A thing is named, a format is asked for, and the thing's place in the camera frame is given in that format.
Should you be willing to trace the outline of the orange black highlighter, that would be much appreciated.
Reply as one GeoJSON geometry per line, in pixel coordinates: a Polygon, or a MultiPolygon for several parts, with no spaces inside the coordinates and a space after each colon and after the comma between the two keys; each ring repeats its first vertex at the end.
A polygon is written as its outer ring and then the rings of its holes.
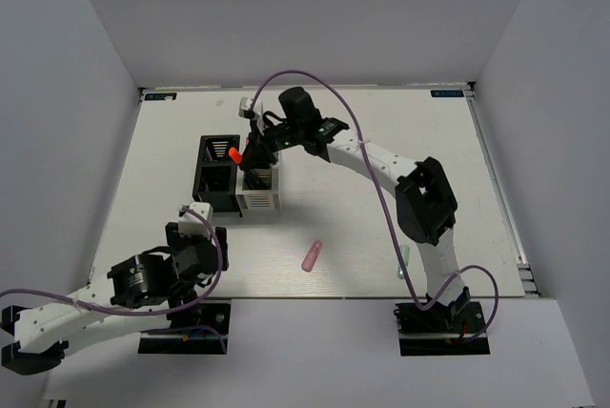
{"type": "Polygon", "coordinates": [[[240,165],[242,163],[243,157],[237,148],[230,147],[228,149],[228,156],[236,165],[240,165]]]}

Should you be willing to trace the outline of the pink translucent small tube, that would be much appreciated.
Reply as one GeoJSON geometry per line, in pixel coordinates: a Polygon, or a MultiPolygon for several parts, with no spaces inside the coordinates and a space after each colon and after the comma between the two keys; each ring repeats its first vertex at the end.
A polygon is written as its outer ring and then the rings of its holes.
{"type": "Polygon", "coordinates": [[[322,242],[320,240],[315,240],[301,262],[301,269],[304,272],[310,273],[312,271],[319,257],[321,249],[322,242]]]}

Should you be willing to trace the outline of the pink black highlighter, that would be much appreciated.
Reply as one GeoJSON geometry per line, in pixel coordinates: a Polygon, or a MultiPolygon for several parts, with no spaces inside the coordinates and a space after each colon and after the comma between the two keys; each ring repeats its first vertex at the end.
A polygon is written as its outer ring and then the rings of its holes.
{"type": "Polygon", "coordinates": [[[270,169],[252,169],[253,188],[255,190],[270,190],[272,185],[272,171],[270,169]]]}

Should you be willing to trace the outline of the green black highlighter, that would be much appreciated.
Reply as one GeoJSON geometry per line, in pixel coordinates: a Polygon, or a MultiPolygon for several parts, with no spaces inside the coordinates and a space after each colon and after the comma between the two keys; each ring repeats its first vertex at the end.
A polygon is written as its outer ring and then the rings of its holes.
{"type": "Polygon", "coordinates": [[[244,189],[245,190],[253,190],[255,188],[255,177],[252,176],[251,174],[245,174],[243,176],[243,183],[244,183],[244,189]]]}

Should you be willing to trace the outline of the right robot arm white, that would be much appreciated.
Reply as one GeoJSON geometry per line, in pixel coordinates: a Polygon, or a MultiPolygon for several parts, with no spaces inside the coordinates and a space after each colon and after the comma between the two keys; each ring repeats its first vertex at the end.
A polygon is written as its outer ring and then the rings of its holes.
{"type": "Polygon", "coordinates": [[[417,245],[426,276],[424,312],[439,329],[455,329],[465,318],[470,293],[454,245],[458,204],[441,164],[433,157],[401,157],[364,141],[353,125],[322,116],[301,87],[289,88],[278,100],[284,114],[272,124],[272,114],[261,103],[241,99],[238,114],[249,120],[251,130],[243,153],[232,156],[234,162],[242,171],[266,169],[277,162],[279,152],[300,146],[372,180],[396,202],[392,226],[417,245]]]}

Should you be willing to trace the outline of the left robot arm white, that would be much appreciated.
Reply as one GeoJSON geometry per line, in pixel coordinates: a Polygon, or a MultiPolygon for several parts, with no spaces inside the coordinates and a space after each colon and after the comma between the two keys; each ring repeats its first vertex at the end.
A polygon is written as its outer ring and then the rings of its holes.
{"type": "Polygon", "coordinates": [[[43,306],[4,308],[1,328],[12,341],[1,351],[2,366],[21,376],[45,373],[65,357],[132,333],[212,336],[214,351],[225,352],[226,328],[214,324],[220,310],[206,298],[229,268],[227,230],[181,228],[168,223],[164,245],[112,266],[69,296],[47,294],[43,306]]]}

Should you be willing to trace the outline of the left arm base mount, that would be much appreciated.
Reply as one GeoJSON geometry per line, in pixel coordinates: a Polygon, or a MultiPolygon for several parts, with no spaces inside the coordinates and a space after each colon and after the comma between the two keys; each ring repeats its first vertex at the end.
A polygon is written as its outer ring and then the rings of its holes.
{"type": "Polygon", "coordinates": [[[213,300],[178,313],[170,325],[142,333],[137,352],[140,355],[226,355],[231,309],[230,300],[213,300]]]}

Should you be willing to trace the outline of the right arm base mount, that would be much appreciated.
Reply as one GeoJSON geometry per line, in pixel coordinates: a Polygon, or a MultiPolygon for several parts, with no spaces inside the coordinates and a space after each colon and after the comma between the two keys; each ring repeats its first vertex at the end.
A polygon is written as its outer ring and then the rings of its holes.
{"type": "Polygon", "coordinates": [[[414,303],[397,303],[393,313],[402,357],[491,354],[482,307],[471,300],[467,287],[450,307],[436,303],[421,311],[414,303]]]}

